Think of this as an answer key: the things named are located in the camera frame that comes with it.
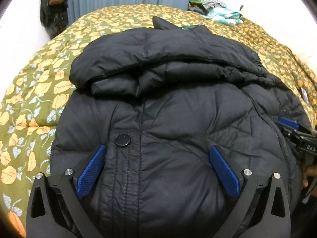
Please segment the person's right hand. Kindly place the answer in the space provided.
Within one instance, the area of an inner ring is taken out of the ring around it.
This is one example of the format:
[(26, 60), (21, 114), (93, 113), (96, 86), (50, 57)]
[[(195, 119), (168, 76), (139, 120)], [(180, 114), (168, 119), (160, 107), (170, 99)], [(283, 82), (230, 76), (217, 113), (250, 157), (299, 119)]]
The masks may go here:
[(308, 187), (308, 177), (316, 177), (317, 165), (303, 165), (303, 187)]

